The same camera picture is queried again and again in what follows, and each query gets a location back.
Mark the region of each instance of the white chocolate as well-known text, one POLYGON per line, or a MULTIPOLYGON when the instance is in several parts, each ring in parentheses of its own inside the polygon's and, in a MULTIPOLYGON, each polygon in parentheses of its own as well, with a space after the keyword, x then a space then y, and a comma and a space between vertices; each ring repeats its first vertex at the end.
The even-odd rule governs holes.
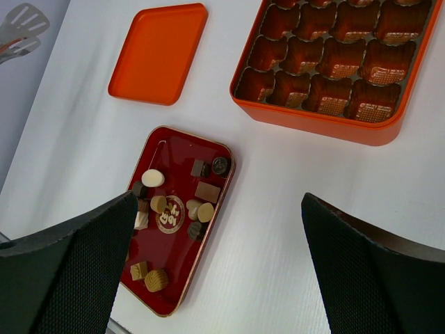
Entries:
POLYGON ((215 209, 211 203, 204 203, 197 210, 197 218, 201 223, 208 223, 213 218, 215 209))
POLYGON ((148 212, 138 211, 136 220, 134 221, 135 230, 143 230, 148 226, 148 212))
POLYGON ((156 169, 146 170, 142 174, 142 183, 144 186, 148 186, 150 188, 156 188, 158 186, 162 186, 165 181, 164 175, 156 169))

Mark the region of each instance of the empty chocolate box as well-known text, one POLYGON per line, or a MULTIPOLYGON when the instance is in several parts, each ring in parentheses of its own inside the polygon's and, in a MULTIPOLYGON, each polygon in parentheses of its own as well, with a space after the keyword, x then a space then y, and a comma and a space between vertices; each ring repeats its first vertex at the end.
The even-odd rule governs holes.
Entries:
POLYGON ((388 143, 401 129, 441 5, 263 0, 230 93, 258 121, 388 143))

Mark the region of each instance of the logo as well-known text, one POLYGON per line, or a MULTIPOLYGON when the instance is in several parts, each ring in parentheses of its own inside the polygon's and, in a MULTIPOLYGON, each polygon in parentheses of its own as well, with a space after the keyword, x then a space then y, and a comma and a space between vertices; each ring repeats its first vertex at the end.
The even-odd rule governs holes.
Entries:
POLYGON ((172 234, 181 228, 186 210, 178 197, 167 196, 166 199, 167 207, 162 214, 156 214, 156 224, 162 232, 172 234))

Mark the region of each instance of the brown plastic insert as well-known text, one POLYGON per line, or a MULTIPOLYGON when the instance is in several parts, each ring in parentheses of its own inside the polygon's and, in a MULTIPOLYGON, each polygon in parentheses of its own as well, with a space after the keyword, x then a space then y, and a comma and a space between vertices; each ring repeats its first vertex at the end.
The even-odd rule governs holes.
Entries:
POLYGON ((278 5, 283 8, 292 8, 294 7, 299 0, 272 0, 272 3, 278 5))
POLYGON ((374 0, 348 0, 348 3, 354 6, 367 6, 374 0))
POLYGON ((299 5, 291 9, 281 9, 272 5, 267 10, 260 32, 266 37, 279 40, 297 26, 299 14, 299 5))
POLYGON ((404 80, 416 51, 415 42, 390 46, 372 40, 366 48, 363 66, 358 75, 377 85, 389 85, 404 80))
POLYGON ((315 40, 327 33, 334 24, 337 4, 315 8, 305 3, 301 6, 300 23, 292 32, 302 40, 315 40))
POLYGON ((391 45, 403 44, 418 38, 430 9, 431 0, 423 0, 413 6, 400 6, 392 0, 386 0, 382 4, 374 36, 391 45))
POLYGON ((338 6, 334 28, 329 34, 343 42, 364 38, 373 31, 379 9, 379 1, 374 1, 366 7, 355 7, 342 2, 338 6))
POLYGON ((302 103, 304 110, 340 115, 343 113, 353 82, 349 78, 331 80, 316 74, 311 80, 309 97, 302 103))
POLYGON ((305 42, 293 36, 289 38, 287 56, 280 67, 290 73, 302 74, 312 71, 323 53, 323 39, 305 42))
POLYGON ((356 73, 363 61, 366 42, 358 40, 351 44, 337 42, 334 38, 325 41, 325 51, 321 62, 315 67, 317 72, 333 79, 342 79, 356 73))
POLYGON ((258 72, 248 67, 243 73, 243 78, 236 90, 236 97, 250 101, 263 101, 273 92, 275 83, 274 72, 258 72))
POLYGON ((345 117, 370 123, 383 122, 393 116, 400 93, 401 87, 396 83, 377 87, 364 80, 357 80, 353 84, 345 117))
POLYGON ((269 40, 259 36, 250 54, 248 65, 256 70, 269 71, 284 60, 287 51, 287 39, 269 40))
POLYGON ((409 6, 419 3, 422 0, 394 0, 396 3, 402 6, 409 6))
POLYGON ((332 0, 307 0, 307 2, 316 7, 326 7, 332 0))
POLYGON ((308 73, 296 76, 285 71, 275 73, 275 88, 267 102, 278 106, 296 108, 309 94, 311 76, 308 73))

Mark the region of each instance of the dark chocolate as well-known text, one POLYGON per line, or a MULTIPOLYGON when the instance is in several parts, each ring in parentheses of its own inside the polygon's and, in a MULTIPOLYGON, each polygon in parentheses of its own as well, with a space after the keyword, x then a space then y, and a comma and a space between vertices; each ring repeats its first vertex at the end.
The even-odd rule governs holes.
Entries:
POLYGON ((208 223, 193 221, 187 229, 188 236, 193 241, 202 241, 207 231, 208 223))
POLYGON ((213 160, 211 165, 212 171, 221 177, 226 177, 229 174, 232 161, 228 158, 218 157, 213 160))
POLYGON ((142 181, 136 181, 131 188, 131 191, 139 198, 147 197, 148 188, 143 185, 142 181))
POLYGON ((195 177, 208 177, 210 173, 210 165, 202 160, 195 160, 192 167, 191 175, 195 177))

